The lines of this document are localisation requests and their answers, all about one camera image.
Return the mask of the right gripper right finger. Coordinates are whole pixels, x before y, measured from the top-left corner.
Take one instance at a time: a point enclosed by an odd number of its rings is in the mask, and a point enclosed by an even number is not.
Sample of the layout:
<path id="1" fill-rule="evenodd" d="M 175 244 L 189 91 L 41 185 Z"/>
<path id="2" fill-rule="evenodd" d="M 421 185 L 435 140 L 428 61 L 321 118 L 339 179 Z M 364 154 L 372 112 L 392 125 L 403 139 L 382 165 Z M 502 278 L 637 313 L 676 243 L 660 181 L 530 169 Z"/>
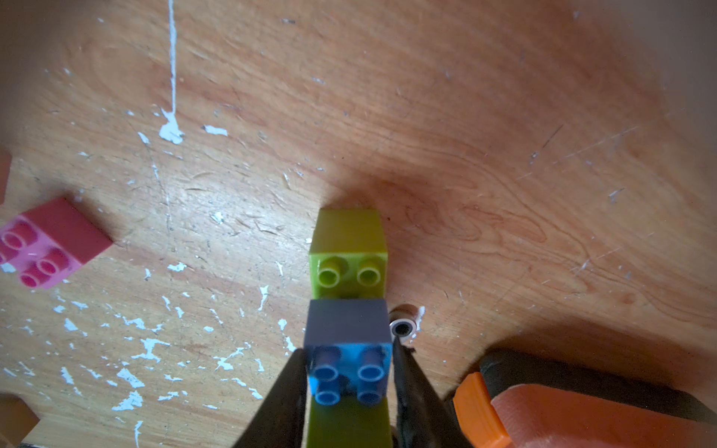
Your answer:
<path id="1" fill-rule="evenodd" d="M 472 447 L 413 357 L 393 342 L 398 447 Z"/>

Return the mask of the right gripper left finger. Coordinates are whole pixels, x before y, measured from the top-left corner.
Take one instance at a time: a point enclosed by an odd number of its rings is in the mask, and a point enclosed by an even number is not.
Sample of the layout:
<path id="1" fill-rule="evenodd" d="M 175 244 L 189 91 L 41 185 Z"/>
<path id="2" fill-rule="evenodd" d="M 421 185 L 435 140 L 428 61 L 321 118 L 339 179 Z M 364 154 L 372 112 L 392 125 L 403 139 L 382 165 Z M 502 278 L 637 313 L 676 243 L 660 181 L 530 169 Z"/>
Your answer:
<path id="1" fill-rule="evenodd" d="M 306 364 L 304 349 L 296 349 L 234 448 L 302 446 Z"/>

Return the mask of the lime lego brick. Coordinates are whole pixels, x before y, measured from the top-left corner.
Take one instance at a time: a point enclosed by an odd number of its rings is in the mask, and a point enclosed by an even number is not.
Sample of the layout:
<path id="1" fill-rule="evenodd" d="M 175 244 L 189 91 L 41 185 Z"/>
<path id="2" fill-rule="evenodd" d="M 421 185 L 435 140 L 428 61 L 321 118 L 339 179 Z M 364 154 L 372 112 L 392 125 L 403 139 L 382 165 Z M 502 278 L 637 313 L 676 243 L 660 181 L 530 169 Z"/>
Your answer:
<path id="1" fill-rule="evenodd" d="M 336 405 L 311 401 L 306 446 L 309 448 L 392 448 L 388 400 L 365 406 L 355 397 L 343 397 Z"/>

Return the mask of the dark blue lego brick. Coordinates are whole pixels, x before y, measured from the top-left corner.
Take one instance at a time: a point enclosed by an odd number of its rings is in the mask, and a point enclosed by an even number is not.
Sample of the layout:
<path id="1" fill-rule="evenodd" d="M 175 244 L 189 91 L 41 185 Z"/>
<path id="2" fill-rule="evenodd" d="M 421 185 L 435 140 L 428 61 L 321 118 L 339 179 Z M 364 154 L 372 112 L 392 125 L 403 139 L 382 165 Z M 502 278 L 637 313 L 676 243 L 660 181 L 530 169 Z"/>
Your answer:
<path id="1" fill-rule="evenodd" d="M 386 397 L 392 335 L 383 299 L 310 302 L 304 334 L 314 400 L 334 406 L 343 398 L 373 407 Z"/>

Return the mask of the lime lego brick lone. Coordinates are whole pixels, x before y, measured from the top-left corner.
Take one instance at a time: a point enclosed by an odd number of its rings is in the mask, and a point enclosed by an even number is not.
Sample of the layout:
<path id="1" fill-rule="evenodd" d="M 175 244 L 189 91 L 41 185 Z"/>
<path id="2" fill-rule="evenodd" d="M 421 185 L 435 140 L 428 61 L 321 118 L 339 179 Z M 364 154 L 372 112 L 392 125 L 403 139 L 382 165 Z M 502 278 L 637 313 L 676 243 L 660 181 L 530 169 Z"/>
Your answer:
<path id="1" fill-rule="evenodd" d="M 386 297 L 388 247 L 375 209 L 321 209 L 309 248 L 312 298 Z"/>

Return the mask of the pink lego brick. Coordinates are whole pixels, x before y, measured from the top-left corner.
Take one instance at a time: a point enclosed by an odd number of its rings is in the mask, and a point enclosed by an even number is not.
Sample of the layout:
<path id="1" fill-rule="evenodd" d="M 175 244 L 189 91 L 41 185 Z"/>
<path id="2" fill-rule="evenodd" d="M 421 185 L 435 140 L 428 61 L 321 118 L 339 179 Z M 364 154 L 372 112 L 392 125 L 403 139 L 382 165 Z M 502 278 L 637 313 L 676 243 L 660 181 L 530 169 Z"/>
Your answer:
<path id="1" fill-rule="evenodd" d="M 30 209 L 1 229 L 1 262 L 30 289 L 50 289 L 112 246 L 67 199 Z"/>

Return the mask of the red lego brick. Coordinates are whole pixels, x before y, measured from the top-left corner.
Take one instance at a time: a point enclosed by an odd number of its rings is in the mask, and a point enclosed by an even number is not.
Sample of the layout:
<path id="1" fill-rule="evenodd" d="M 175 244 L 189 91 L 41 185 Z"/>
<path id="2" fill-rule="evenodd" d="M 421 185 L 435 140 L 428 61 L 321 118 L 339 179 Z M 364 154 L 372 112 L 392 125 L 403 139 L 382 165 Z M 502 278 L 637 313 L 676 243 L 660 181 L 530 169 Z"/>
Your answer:
<path id="1" fill-rule="evenodd" d="M 5 150 L 0 150 L 0 205 L 5 203 L 7 185 L 12 163 L 12 156 Z"/>

